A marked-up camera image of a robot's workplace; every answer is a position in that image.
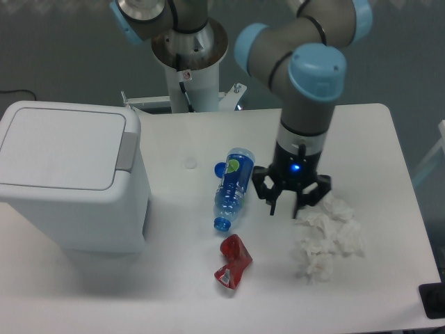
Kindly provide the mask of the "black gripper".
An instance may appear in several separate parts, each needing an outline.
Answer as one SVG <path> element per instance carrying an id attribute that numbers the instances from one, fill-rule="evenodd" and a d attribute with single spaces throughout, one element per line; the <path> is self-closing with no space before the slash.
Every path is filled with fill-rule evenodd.
<path id="1" fill-rule="evenodd" d="M 285 190 L 297 192 L 292 218 L 297 218 L 300 209 L 317 205 L 331 191 L 332 178 L 317 173 L 320 157 L 321 152 L 310 155 L 294 154 L 276 143 L 272 164 L 268 168 L 253 168 L 252 182 L 258 198 L 270 205 L 270 215 L 275 214 L 277 199 Z M 265 183 L 267 177 L 273 182 L 271 188 Z M 312 184 L 315 187 L 304 193 L 303 190 Z"/>

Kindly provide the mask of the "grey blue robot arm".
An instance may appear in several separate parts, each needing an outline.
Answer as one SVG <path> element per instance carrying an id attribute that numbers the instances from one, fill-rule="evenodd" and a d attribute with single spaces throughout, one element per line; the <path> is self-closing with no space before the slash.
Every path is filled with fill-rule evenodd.
<path id="1" fill-rule="evenodd" d="M 228 37 L 206 1 L 112 1 L 110 8 L 128 40 L 150 41 L 165 70 L 172 112 L 220 110 L 219 64 Z M 341 48 L 372 25 L 367 1 L 303 1 L 289 24 L 251 24 L 238 35 L 238 66 L 283 103 L 273 161 L 252 174 L 258 197 L 271 207 L 283 191 L 295 193 L 296 209 L 316 205 L 330 191 L 330 177 L 317 167 L 343 92 Z"/>

